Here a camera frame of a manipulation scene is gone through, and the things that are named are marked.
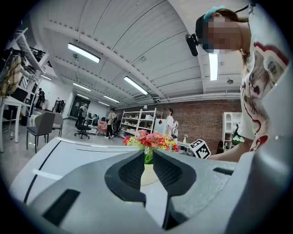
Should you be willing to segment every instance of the gray chair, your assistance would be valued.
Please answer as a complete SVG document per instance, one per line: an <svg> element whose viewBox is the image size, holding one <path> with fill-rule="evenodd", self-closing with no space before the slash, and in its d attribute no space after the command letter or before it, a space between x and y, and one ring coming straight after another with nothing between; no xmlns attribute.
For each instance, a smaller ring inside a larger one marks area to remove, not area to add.
<svg viewBox="0 0 293 234"><path fill-rule="evenodd" d="M28 133L30 132L35 136L35 152L37 153L38 137L44 136L46 142L49 142L49 133L52 132L55 114L51 112L45 112L35 118L35 127L27 127L27 141Z"/></svg>
<svg viewBox="0 0 293 234"><path fill-rule="evenodd" d="M53 123L53 129L59 129L59 135L58 137L62 136L62 127L63 127L63 117L59 113L54 113L55 114L55 119Z"/></svg>

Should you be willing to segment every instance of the table leg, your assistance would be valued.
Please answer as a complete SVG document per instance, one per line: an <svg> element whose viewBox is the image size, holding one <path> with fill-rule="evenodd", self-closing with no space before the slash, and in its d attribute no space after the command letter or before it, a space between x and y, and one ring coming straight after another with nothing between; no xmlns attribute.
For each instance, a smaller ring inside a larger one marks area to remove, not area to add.
<svg viewBox="0 0 293 234"><path fill-rule="evenodd" d="M3 123L3 111L4 111L4 100L0 101L1 109L0 109L0 151L4 152L3 148L3 137L2 137L2 123Z"/></svg>
<svg viewBox="0 0 293 234"><path fill-rule="evenodd" d="M15 121L15 142L18 143L18 127L19 127L19 118L20 118L20 111L21 106L17 107L17 113L16 113L16 121Z"/></svg>

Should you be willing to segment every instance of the flower bouquet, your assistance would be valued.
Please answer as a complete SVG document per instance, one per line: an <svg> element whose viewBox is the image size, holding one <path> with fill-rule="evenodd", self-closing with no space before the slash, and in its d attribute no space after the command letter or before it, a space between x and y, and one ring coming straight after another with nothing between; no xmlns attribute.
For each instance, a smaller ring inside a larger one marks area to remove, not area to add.
<svg viewBox="0 0 293 234"><path fill-rule="evenodd" d="M154 149L164 149L168 151L178 152L179 147L173 139L167 137L166 134L158 132L147 133L146 130L139 130L137 137L126 136L123 140L124 145L132 145L145 152L144 163L152 164L152 152Z"/></svg>

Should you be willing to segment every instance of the person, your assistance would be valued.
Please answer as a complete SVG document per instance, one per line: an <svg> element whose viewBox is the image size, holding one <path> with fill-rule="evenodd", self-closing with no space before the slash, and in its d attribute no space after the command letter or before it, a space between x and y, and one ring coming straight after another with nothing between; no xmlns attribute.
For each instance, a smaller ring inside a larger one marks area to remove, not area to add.
<svg viewBox="0 0 293 234"><path fill-rule="evenodd" d="M93 118L92 118L92 125L93 126L97 126L98 125L98 116L96 114L93 115Z"/></svg>
<svg viewBox="0 0 293 234"><path fill-rule="evenodd" d="M37 103L36 103L36 108L40 107L42 98L44 96L44 91L42 91L42 88L39 88L38 91L39 91L39 93L38 93L38 100L37 100Z"/></svg>
<svg viewBox="0 0 293 234"><path fill-rule="evenodd" d="M111 139L111 137L114 137L113 131L112 131L112 122L116 117L117 117L117 114L115 113L115 109L112 108L108 115L107 134L105 136L106 139Z"/></svg>
<svg viewBox="0 0 293 234"><path fill-rule="evenodd" d="M75 127L76 127L77 125L83 123L83 120L85 119L86 114L87 114L87 104L84 104L83 106L81 106L81 107L79 108L79 111L81 111L81 112L79 112L79 113L81 113L81 119L82 119L82 121L81 121L81 123L79 123L78 118L77 118L77 121L76 121L76 123L75 123Z"/></svg>
<svg viewBox="0 0 293 234"><path fill-rule="evenodd" d="M257 150L269 139L270 119L262 100L277 85L292 55L275 22L259 4L250 5L249 18L238 18L224 6L212 7L196 21L195 33L208 53L238 50L242 56L242 119L238 134L245 141L209 157L238 162L242 154Z"/></svg>
<svg viewBox="0 0 293 234"><path fill-rule="evenodd" d="M166 134L168 137L171 137L172 135L172 129L173 129L173 125L174 125L174 119L172 117L173 115L173 109L169 108L167 110L167 114L168 114L168 117L167 117L167 120L166 120L166 126L164 128L164 134Z"/></svg>

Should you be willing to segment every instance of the white ceiling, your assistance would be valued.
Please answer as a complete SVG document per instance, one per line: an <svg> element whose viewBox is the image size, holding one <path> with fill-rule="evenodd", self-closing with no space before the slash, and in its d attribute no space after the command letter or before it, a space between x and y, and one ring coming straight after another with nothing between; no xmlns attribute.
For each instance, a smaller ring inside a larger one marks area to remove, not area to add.
<svg viewBox="0 0 293 234"><path fill-rule="evenodd" d="M150 103L152 97L239 92L240 56L220 55L218 80L210 81L207 53L200 58L193 57L185 41L186 22L195 25L196 19L213 5L237 10L247 1L178 0L180 10L170 2L44 0L32 10L30 19L36 42L50 54L58 78L66 84L74 81L90 87L90 92L76 91L94 100L117 107L141 104L135 97L142 94L123 80L126 75L147 90ZM74 52L67 48L68 43L97 55L100 62L97 64L81 55L76 62ZM204 71L200 69L199 59ZM228 78L234 80L232 85L227 84ZM103 95L122 101L114 104Z"/></svg>

